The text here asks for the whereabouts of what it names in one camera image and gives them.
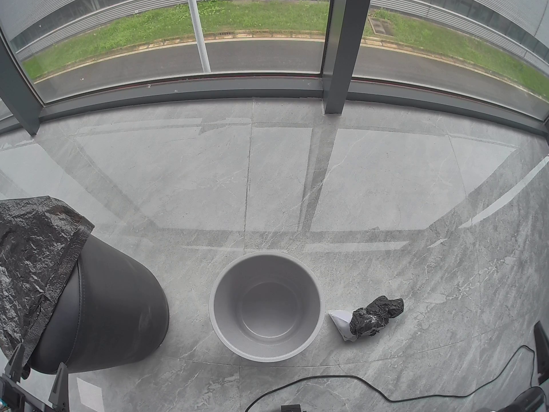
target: grass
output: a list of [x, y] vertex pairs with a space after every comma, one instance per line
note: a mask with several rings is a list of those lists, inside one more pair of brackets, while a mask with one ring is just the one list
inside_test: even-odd
[[[328, 2], [306, 0], [211, 0], [198, 3], [205, 35], [227, 31], [287, 34], [313, 31], [324, 34], [328, 8]], [[549, 79], [542, 72], [480, 39], [384, 9], [374, 10], [371, 15], [393, 24], [394, 37], [387, 38], [391, 41], [469, 61], [506, 76], [549, 100]], [[366, 23], [363, 34], [364, 37], [374, 36], [369, 23]], [[194, 38], [187, 5], [149, 10], [115, 20], [47, 48], [25, 60], [23, 66], [35, 80], [114, 49], [173, 38]]]

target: drain grate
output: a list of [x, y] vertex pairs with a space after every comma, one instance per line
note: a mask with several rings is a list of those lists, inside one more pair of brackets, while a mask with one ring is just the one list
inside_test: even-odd
[[390, 21], [373, 17], [369, 17], [368, 20], [370, 21], [370, 25], [375, 34], [388, 35], [390, 37], [394, 36], [395, 31]]

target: power cord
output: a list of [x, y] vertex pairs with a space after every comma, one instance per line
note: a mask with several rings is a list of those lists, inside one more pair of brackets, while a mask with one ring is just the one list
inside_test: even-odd
[[504, 373], [505, 369], [509, 366], [509, 363], [511, 363], [511, 361], [513, 360], [515, 355], [517, 355], [518, 351], [520, 351], [522, 348], [527, 349], [528, 351], [530, 351], [533, 354], [533, 357], [532, 357], [532, 375], [530, 376], [530, 387], [532, 387], [532, 378], [534, 377], [534, 362], [535, 362], [535, 359], [536, 359], [536, 353], [531, 347], [526, 346], [526, 345], [521, 345], [517, 348], [517, 350], [514, 352], [514, 354], [511, 356], [511, 358], [507, 361], [506, 365], [501, 370], [501, 372], [496, 376], [495, 379], [490, 380], [487, 383], [484, 383], [482, 386], [478, 387], [473, 392], [471, 392], [470, 394], [467, 394], [467, 395], [432, 394], [432, 395], [422, 395], [420, 397], [413, 397], [413, 398], [402, 398], [400, 400], [391, 400], [387, 395], [385, 395], [383, 392], [381, 392], [378, 388], [376, 388], [375, 386], [372, 386], [370, 383], [368, 383], [366, 380], [360, 378], [359, 376], [347, 375], [347, 374], [339, 374], [339, 375], [326, 374], [326, 375], [313, 375], [313, 376], [310, 376], [310, 377], [303, 377], [302, 379], [292, 381], [291, 383], [288, 383], [287, 385], [281, 386], [280, 388], [276, 388], [276, 389], [273, 389], [272, 391], [266, 392], [265, 394], [261, 395], [260, 397], [257, 397], [253, 402], [251, 402], [250, 406], [248, 406], [244, 412], [249, 412], [249, 410], [252, 408], [252, 406], [255, 403], [257, 403], [259, 400], [266, 397], [267, 395], [274, 394], [275, 392], [281, 391], [282, 389], [285, 389], [285, 388], [287, 388], [289, 386], [292, 386], [292, 385], [295, 385], [297, 383], [301, 383], [302, 381], [315, 380], [315, 379], [354, 379], [354, 380], [358, 380], [358, 381], [364, 383], [366, 386], [368, 386], [373, 391], [376, 391], [379, 395], [381, 395], [383, 397], [383, 399], [385, 401], [387, 401], [389, 403], [412, 402], [412, 401], [415, 401], [415, 400], [422, 400], [422, 399], [425, 399], [425, 398], [459, 398], [459, 399], [467, 398], [467, 397], [470, 397], [471, 395], [473, 395], [475, 392], [479, 391], [480, 389], [484, 388], [485, 386], [488, 386], [490, 383], [493, 383], [494, 381], [496, 381]]

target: black cylindrical object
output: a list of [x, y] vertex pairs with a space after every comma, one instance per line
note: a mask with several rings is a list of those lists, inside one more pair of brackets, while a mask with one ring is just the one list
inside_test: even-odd
[[91, 235], [29, 363], [55, 374], [60, 362], [81, 373], [140, 361], [160, 346], [168, 322], [154, 275]]

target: crumpled black plastic bag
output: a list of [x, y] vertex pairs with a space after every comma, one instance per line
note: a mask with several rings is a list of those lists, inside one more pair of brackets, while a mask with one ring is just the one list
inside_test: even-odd
[[387, 296], [376, 298], [365, 308], [353, 312], [349, 323], [351, 333], [357, 337], [367, 334], [374, 336], [385, 328], [389, 319], [395, 318], [404, 311], [403, 299], [387, 299]]
[[0, 349], [38, 344], [93, 224], [52, 197], [0, 200]]

